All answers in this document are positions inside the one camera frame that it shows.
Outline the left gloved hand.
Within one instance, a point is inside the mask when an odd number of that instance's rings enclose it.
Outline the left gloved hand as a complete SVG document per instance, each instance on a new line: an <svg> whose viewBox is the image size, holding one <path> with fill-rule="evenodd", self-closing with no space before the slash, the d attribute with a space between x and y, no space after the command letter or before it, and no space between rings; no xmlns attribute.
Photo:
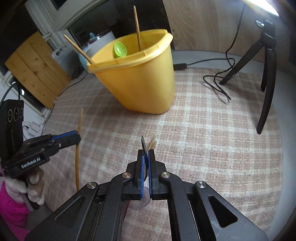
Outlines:
<svg viewBox="0 0 296 241"><path fill-rule="evenodd" d="M40 167L34 168L24 181L12 179L9 176L3 178L8 196L17 203L25 203L25 195L29 201L41 206L45 202L44 172Z"/></svg>

